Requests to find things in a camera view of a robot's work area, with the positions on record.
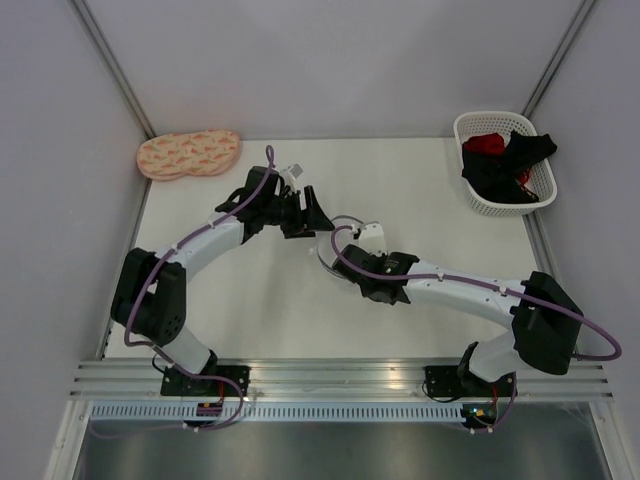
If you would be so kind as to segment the round white mesh laundry bag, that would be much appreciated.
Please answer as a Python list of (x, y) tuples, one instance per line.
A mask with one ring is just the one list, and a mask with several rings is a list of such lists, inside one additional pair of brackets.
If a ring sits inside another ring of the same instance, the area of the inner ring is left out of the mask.
[[(348, 245), (356, 244), (353, 232), (364, 224), (364, 222), (348, 214), (340, 214), (331, 218), (335, 228), (346, 226), (348, 230), (340, 230), (335, 235), (335, 244), (337, 249), (342, 252)], [(314, 237), (315, 244), (309, 249), (308, 255), (317, 263), (321, 270), (332, 277), (345, 280), (345, 277), (333, 270), (332, 266), (338, 259), (332, 246), (332, 233), (328, 231), (317, 232)]]

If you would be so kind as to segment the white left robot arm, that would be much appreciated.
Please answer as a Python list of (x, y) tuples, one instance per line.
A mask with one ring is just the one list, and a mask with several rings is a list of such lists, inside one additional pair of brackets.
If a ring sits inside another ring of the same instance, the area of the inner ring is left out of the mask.
[(159, 251), (136, 247), (125, 257), (111, 319), (124, 328), (126, 346), (153, 349), (184, 374), (184, 385), (195, 395), (216, 389), (218, 358), (186, 325), (189, 282), (266, 226), (278, 227), (287, 239), (334, 228), (313, 188), (296, 190), (290, 179), (285, 172), (255, 166), (245, 184), (194, 232)]

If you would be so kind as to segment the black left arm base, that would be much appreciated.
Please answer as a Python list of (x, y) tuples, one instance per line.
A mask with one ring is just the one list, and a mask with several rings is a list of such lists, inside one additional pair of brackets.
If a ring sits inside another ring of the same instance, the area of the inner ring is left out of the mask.
[[(246, 365), (219, 365), (215, 375), (235, 383), (242, 394), (246, 395), (250, 383), (250, 371), (250, 367)], [(165, 397), (240, 397), (236, 389), (228, 382), (197, 380), (181, 373), (176, 368), (164, 370), (160, 395)]]

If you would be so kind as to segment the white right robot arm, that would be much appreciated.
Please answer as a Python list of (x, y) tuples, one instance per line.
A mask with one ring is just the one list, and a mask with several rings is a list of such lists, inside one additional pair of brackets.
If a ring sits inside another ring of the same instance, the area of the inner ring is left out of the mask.
[(555, 310), (582, 311), (550, 275), (534, 271), (525, 280), (465, 277), (393, 252), (376, 256), (350, 244), (332, 269), (359, 286), (371, 301), (394, 305), (432, 303), (489, 320), (505, 332), (471, 343), (456, 369), (459, 388), (478, 395), (522, 369), (550, 375), (568, 372), (581, 324)]

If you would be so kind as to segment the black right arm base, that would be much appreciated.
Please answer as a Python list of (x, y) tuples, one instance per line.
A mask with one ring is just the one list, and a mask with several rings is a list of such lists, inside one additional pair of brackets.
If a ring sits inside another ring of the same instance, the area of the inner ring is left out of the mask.
[(425, 366), (422, 391), (425, 396), (439, 403), (451, 403), (468, 395), (453, 365)]

